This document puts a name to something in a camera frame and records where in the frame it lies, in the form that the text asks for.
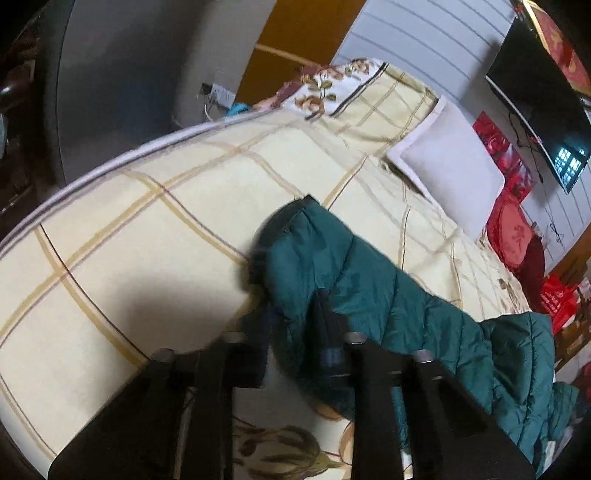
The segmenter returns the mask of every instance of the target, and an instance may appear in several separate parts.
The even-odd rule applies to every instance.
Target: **teal cloth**
[[[332,309],[398,353],[431,350],[541,473],[548,440],[567,425],[578,390],[553,384],[554,342],[548,316],[505,315],[476,323],[426,293],[412,278],[317,202],[303,202],[267,249],[263,284],[283,316],[275,356],[307,394],[353,419],[350,389],[334,390],[303,367],[304,327],[313,293],[329,289]],[[408,445],[399,389],[392,400],[400,440]]]

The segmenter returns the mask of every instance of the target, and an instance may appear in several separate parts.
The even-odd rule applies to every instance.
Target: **red poster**
[[[505,188],[521,203],[537,183],[521,155],[486,113],[478,116],[474,130],[505,177]]]

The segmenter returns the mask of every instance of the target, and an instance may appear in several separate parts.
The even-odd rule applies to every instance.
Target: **wall-mounted tv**
[[[569,193],[591,155],[591,121],[581,95],[525,21],[514,20],[486,79],[530,130]]]

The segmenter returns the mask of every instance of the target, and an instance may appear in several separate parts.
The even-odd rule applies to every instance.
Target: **black metal bracket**
[[[519,449],[429,352],[401,355],[351,332],[328,298],[319,290],[312,299],[304,363],[333,388],[355,391],[352,480],[404,477],[393,388],[402,389],[415,479],[534,479]],[[205,350],[158,351],[58,455],[48,480],[232,480],[233,389],[262,386],[275,317],[264,305]]]

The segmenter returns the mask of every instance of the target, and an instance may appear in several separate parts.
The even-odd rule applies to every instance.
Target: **yellow plaid pattern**
[[[367,149],[345,145],[380,124],[379,139],[355,146],[382,150],[430,111],[427,89],[389,72],[336,119],[308,123],[276,111],[142,158],[56,206],[5,249],[0,417],[42,473],[152,352],[199,348],[256,305],[245,281],[252,241],[269,215],[305,194],[477,321],[528,309],[490,247],[470,243]],[[402,88],[419,100],[403,102]],[[350,128],[327,130],[337,124]],[[241,416],[310,424],[306,415],[316,414],[271,370],[268,390],[238,393]],[[286,402],[302,416],[281,417]],[[320,425],[322,448],[338,451],[345,426]]]

